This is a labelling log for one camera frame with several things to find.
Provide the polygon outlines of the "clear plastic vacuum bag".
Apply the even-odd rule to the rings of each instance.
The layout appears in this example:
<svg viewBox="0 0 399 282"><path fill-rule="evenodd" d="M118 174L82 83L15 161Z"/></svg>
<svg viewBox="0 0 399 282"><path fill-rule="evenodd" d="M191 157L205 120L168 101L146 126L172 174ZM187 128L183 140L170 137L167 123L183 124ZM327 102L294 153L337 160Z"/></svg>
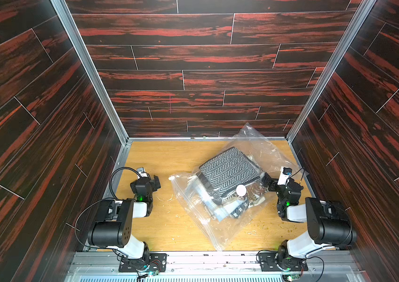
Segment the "clear plastic vacuum bag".
<svg viewBox="0 0 399 282"><path fill-rule="evenodd" d="M223 149L191 173L169 177L186 213L213 245L224 251L267 204L277 199L270 189L287 168L298 182L300 167L246 123Z"/></svg>

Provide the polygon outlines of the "black white chevron scarf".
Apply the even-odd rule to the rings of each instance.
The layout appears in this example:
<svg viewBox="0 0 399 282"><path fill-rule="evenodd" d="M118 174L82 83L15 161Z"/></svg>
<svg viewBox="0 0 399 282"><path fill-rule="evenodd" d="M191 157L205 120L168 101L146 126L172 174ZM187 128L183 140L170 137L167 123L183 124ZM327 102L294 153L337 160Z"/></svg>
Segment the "black white chevron scarf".
<svg viewBox="0 0 399 282"><path fill-rule="evenodd" d="M212 200L221 203L239 184L244 186L261 179L263 170L239 149L232 147L199 166L196 175Z"/></svg>

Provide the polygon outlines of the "white blue plaid scarf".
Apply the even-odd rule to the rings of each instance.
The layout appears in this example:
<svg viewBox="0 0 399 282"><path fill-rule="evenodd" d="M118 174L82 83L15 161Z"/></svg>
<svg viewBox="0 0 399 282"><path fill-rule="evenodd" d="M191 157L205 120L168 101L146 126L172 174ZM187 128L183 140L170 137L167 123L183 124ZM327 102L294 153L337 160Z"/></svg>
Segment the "white blue plaid scarf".
<svg viewBox="0 0 399 282"><path fill-rule="evenodd" d="M209 212L221 222L226 217L231 216L238 208L244 204L242 200L232 200L222 205L217 205L212 201L212 197L207 193L205 186L198 177L195 177L194 189L209 210Z"/></svg>

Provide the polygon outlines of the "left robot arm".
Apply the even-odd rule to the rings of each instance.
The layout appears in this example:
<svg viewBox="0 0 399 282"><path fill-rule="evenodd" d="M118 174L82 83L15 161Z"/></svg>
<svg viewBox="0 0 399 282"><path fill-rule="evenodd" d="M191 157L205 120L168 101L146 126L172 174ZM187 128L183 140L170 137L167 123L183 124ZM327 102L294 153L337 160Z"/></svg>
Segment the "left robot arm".
<svg viewBox="0 0 399 282"><path fill-rule="evenodd" d="M132 221L148 217L153 209L153 193L161 188L158 176L143 176L130 184L132 199L101 201L96 218L88 231L91 246L112 249L122 255L127 265L148 266L150 251L146 242L132 235Z"/></svg>

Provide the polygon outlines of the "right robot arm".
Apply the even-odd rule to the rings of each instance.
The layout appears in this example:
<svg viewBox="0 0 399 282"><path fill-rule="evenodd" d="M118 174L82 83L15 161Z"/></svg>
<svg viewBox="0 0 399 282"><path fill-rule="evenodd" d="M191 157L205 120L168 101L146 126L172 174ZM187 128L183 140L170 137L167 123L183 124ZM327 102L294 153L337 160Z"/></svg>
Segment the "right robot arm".
<svg viewBox="0 0 399 282"><path fill-rule="evenodd" d="M305 203L299 204L303 187L293 179L291 170L278 179L265 173L262 183L278 196L278 216L286 222L306 223L307 231L283 241L276 254L261 264L274 263L283 271L306 270L310 255L326 248L352 246L357 241L357 232L340 202L306 197Z"/></svg>

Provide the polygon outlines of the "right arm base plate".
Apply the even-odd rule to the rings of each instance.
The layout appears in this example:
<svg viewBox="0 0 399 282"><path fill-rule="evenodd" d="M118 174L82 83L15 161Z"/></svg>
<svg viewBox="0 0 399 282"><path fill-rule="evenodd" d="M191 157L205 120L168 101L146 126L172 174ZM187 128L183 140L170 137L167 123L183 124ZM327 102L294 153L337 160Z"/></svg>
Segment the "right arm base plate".
<svg viewBox="0 0 399 282"><path fill-rule="evenodd" d="M256 261L259 263L261 271L308 271L305 259L291 256L280 255L272 251L258 252Z"/></svg>

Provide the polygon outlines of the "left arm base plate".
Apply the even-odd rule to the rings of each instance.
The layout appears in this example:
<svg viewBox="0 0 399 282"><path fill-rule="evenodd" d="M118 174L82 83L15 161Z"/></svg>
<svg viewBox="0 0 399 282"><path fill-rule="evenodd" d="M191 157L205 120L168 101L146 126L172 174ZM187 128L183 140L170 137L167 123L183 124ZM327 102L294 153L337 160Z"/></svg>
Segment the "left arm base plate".
<svg viewBox="0 0 399 282"><path fill-rule="evenodd" d="M138 259L122 258L118 268L119 273L133 273L136 271L144 273L163 273L167 267L166 253L150 252Z"/></svg>

